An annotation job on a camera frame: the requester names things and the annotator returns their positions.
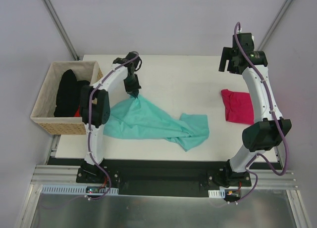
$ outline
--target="wire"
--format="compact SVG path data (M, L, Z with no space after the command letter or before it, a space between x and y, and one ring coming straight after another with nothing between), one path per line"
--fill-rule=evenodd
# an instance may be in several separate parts
M99 187L99 189L105 188L107 182L108 182L108 179L107 179L107 177L105 177L105 181L104 181L103 185L101 185L101 186Z
M278 123L278 120L277 120L277 117L276 117L276 114L275 112L273 111L274 110L274 107L273 107L273 101L272 101L272 96L271 96L271 93L269 91L269 88L268 88L268 85L263 77L263 75L260 73L260 71L256 68L256 66L252 63L252 61L248 58L248 56L246 55L246 53L244 52L243 48L241 47L241 44L239 42L239 39L238 39L238 35L237 35L237 29L239 27L239 30L241 29L241 24L240 22L238 22L236 24L236 26L234 27L234 38L235 38L235 41L242 53L242 55L244 56L244 58L246 59L246 61L249 63L249 65L253 68L253 70L256 72L256 74L259 76L259 78L262 80L262 83L264 85L264 88L265 88L265 91L266 91L266 94L267 94L267 97L268 97L268 103L269 103L269 108L271 110L271 114L272 114L272 117L275 121L275 124L276 124L276 127L277 127L277 130L278 130L278 133L280 134L281 138L282 138L282 141L284 143L284 147L285 147L285 163L284 163L284 167L283 167L283 170L281 173L279 173L278 171L276 171L276 169L272 166L272 164L268 161L268 159L258 153L257 155L258 156L261 156L265 161L266 163L268 164L268 166L272 169L272 171L278 175L278 176L282 176L286 173L287 171L287 168L288 168L288 155L289 155L289 148L288 148L288 144L287 144L287 141L286 141L286 138L284 136L284 133L282 132L282 129Z
M245 196L241 197L241 198L239 199L239 202L242 201L243 199L247 198L247 197L254 191L254 189L256 188L256 186L258 185L258 180L259 180L258 175L257 175L256 173L254 173L254 172L248 170L248 169L247 169L247 172L248 172L249 174L254 175L254 176L256 177L256 181L254 182L254 185L253 185L252 189L251 189Z
M43 205L43 201L42 201L43 200L43 196L44 195L41 194L41 196L39 198L39 202L38 202L38 204L39 204L39 207L38 207L38 222L37 222L37 225L35 226L36 228L40 227L40 224L41 224L41 221L42 221L42 219L41 219L41 208L43 208L45 210L55 210L55 209L59 209L59 208L62 208L64 206L68 205L70 202L76 200L77 198L80 198L80 197L84 198L85 197L84 195L79 195L79 196L73 197L72 199L69 199L68 201L66 201L66 202L64 202L64 203L62 203L60 205L57 205L55 207L47 207L47 206Z
M238 189L237 190L235 190L235 191L233 191L233 192L239 192L239 195L241 194L241 186L242 186L242 183L241 182L239 182L239 186L238 186Z
M94 157L93 157L93 153L92 153L92 150L90 148L90 140L91 140L91 119L92 119L92 101L93 101L93 96L94 96L94 93L100 88L100 86L119 68L131 63L132 61L136 60L138 57L139 57L139 54L138 52L136 51L133 51L132 53L136 54L136 56L126 62L124 62L123 64L115 67L115 69L111 70L101 81L101 83L99 83L97 85L96 88L94 88L90 95L89 95L89 111L88 111L88 129L89 129L89 133L88 133L88 152L90 154L90 158L91 160L93 161L93 163L106 175L106 177L108 178L108 181L109 181L109 188L99 197L90 197L91 200L99 200L101 198L103 198L111 189L111 179L110 179L110 176L109 174L95 161Z

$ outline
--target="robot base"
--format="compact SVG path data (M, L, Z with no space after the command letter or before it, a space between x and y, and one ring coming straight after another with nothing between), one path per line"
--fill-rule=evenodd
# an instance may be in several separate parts
M251 179L250 174L248 172L237 173L233 172L230 167L230 160L228 160L222 169L222 171L210 172L210 177L212 181L209 183L215 183L218 186L222 187L230 187L230 186L237 186L241 182L243 187L251 187Z

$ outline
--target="black joint housing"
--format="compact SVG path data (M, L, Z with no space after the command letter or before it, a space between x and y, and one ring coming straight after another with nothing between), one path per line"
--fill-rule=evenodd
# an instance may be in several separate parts
M232 171L230 160L226 161L222 171L213 176L212 181L222 187L236 186L239 182L242 183L242 186L251 186L250 174L248 172L237 173Z
M76 182L79 183L103 183L104 173L96 166L83 161L77 172Z
M267 66L267 59L263 51L254 51L254 43L251 33L237 34L238 41L254 65ZM229 61L227 71L233 74L242 74L247 67L251 67L240 51L234 35L232 36L232 47L224 47L222 50L219 71L224 71L226 62Z
M113 64L124 64L128 60L133 59L136 57L137 54L134 52L129 52L125 58L117 58L116 60L113 61ZM128 69L128 77L124 79L124 87L125 91L133 96L137 97L139 94L139 89L141 88L139 84L139 79L136 74L134 74L136 71L138 71L142 66L142 60L140 57L137 57L134 61L130 62L129 64L125 65Z
M89 118L89 96L94 90L92 86L83 86L80 94L80 115L83 122L88 123ZM109 94L106 90L96 90L93 99L97 99L97 104L92 103L91 123L96 128L105 124L110 117Z
M280 119L278 123L284 136L291 130L292 123L289 119ZM280 145L282 137L278 132L274 120L257 122L242 132L244 146L250 151L271 150L274 146Z

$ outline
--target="red cloth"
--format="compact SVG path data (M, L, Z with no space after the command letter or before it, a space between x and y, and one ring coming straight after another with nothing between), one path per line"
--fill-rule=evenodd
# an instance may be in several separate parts
M79 113L79 108L80 108L80 106L78 107L78 109L77 109L77 111L76 111L74 117L81 117L81 116L80 116L80 113Z
M225 106L226 121L232 123L254 123L253 106L249 93L221 91L222 101Z

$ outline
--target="metal pole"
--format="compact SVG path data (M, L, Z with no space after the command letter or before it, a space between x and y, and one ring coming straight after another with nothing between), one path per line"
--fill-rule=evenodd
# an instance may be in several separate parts
M70 39L69 39L65 29L64 29L59 17L58 17L58 15L57 15L57 13L56 13L53 5L52 5L51 0L42 0L42 1L44 3L45 7L47 8L47 10L48 10L48 12L49 12L49 14L50 14L50 16L51 16L56 28L57 28L57 30L59 32L60 36L63 39L67 49L70 52L70 54L73 56L74 60L78 61L80 59L79 55L77 54L73 44L71 43L71 41L70 41Z
M293 2L293 0L285 0L281 9L278 11L276 17L274 18L269 29L267 30L266 34L264 35L264 38L262 39L260 45L258 46L258 51L262 51L264 49L265 45L267 44L268 40L271 38L274 30L276 29L278 24L281 22L284 14L289 9L292 2Z

